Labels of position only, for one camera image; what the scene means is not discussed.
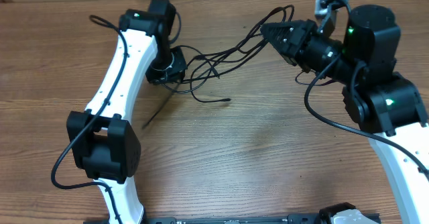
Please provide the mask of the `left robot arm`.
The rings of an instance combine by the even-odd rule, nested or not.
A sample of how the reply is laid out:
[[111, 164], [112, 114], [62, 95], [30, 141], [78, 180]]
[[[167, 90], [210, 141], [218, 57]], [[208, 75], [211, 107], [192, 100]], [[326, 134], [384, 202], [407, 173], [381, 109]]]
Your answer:
[[109, 210], [107, 223], [143, 223], [145, 210], [134, 175], [141, 144], [132, 126], [135, 100], [144, 80], [158, 85], [180, 82], [187, 68], [181, 49], [169, 39], [178, 16], [169, 0], [151, 0], [147, 11], [128, 9], [119, 25], [92, 15], [90, 19], [118, 33], [110, 67], [83, 112], [66, 121], [77, 168], [97, 185]]

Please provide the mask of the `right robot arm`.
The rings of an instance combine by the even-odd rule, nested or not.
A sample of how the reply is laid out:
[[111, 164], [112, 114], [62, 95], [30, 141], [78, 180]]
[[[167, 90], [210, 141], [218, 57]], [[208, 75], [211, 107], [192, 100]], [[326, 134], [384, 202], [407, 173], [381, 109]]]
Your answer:
[[343, 41], [323, 24], [266, 23], [263, 37], [288, 64], [343, 84], [349, 132], [369, 140], [389, 180], [401, 220], [428, 222], [428, 112], [417, 87], [395, 71], [401, 31], [379, 5], [348, 10]]

